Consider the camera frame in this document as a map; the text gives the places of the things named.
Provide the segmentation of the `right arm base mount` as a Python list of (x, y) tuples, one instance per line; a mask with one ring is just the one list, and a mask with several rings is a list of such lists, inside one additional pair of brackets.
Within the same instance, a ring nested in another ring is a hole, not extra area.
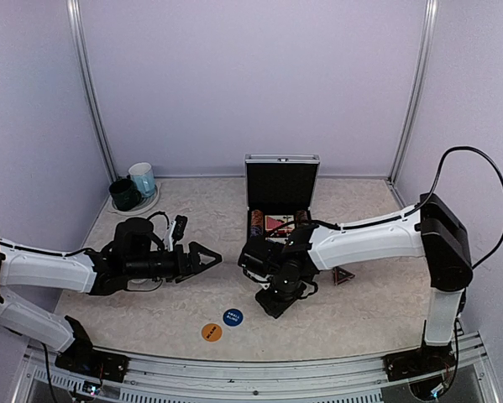
[(437, 350), (424, 352), (421, 348), (387, 354), (383, 360), (390, 382), (442, 371), (447, 367), (453, 367), (456, 362), (452, 352)]

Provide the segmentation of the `red playing card deck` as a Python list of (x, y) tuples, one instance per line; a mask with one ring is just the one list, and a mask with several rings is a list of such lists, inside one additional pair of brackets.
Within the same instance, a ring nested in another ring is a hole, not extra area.
[(290, 233), (295, 228), (293, 215), (266, 215), (265, 231), (275, 231), (274, 235)]

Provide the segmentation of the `orange big blind button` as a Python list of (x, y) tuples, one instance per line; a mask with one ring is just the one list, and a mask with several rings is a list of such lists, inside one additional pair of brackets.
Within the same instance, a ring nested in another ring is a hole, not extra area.
[(202, 328), (201, 335), (205, 341), (215, 343), (223, 336), (223, 329), (219, 324), (208, 323)]

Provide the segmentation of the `dark green mug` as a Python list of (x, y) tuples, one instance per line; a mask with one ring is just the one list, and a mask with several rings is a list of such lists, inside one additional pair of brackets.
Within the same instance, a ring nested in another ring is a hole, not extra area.
[(133, 181), (122, 178), (108, 188), (114, 206), (119, 211), (129, 211), (140, 204), (142, 196)]

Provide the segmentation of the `blue small blind button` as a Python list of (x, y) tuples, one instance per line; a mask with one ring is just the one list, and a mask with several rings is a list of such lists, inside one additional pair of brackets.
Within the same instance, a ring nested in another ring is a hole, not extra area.
[(236, 308), (231, 308), (223, 313), (223, 322), (228, 327), (239, 326), (244, 320), (244, 314)]

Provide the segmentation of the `aluminium poker case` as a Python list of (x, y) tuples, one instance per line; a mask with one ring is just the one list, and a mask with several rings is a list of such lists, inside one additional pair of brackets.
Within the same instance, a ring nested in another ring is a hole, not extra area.
[[(258, 209), (266, 215), (293, 215), (306, 210), (311, 218), (310, 206), (317, 182), (320, 158), (316, 154), (247, 154), (244, 157), (247, 197), (247, 237), (250, 237), (251, 212)], [(285, 243), (291, 233), (274, 235), (266, 239)]]

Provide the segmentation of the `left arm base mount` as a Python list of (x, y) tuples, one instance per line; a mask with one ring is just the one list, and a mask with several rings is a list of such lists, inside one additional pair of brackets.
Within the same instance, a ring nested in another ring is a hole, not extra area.
[(123, 383), (128, 363), (129, 358), (125, 355), (96, 349), (68, 349), (64, 353), (59, 353), (55, 359), (57, 368), (118, 383)]

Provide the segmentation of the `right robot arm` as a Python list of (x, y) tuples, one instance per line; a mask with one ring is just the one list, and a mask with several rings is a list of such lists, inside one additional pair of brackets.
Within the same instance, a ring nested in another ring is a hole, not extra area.
[(277, 318), (295, 301), (307, 297), (321, 271), (346, 264), (397, 257), (424, 258), (431, 297), (423, 345), (412, 354), (412, 366), (428, 373), (441, 363), (453, 339), (462, 295), (472, 281), (473, 266), (465, 226), (435, 194), (398, 212), (347, 224), (309, 220), (284, 243), (264, 236), (244, 245), (238, 266), (262, 289), (255, 299)]

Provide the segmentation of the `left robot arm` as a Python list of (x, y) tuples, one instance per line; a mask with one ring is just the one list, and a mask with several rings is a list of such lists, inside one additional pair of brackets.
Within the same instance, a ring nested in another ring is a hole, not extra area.
[(25, 300), (12, 286), (110, 296), (127, 290), (132, 280), (180, 283), (223, 260), (197, 242), (183, 248), (186, 224), (186, 217), (177, 216), (160, 238), (150, 218), (131, 217), (116, 226), (113, 240), (99, 252), (39, 250), (0, 238), (0, 326), (53, 348), (84, 374), (94, 372), (100, 356), (83, 326)]

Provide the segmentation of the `black triangular dealer button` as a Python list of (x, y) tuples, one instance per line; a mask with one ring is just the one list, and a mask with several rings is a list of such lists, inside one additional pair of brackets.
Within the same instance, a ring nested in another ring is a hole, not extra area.
[(341, 267), (335, 267), (333, 269), (333, 283), (335, 285), (341, 285), (347, 281), (353, 279), (355, 275)]

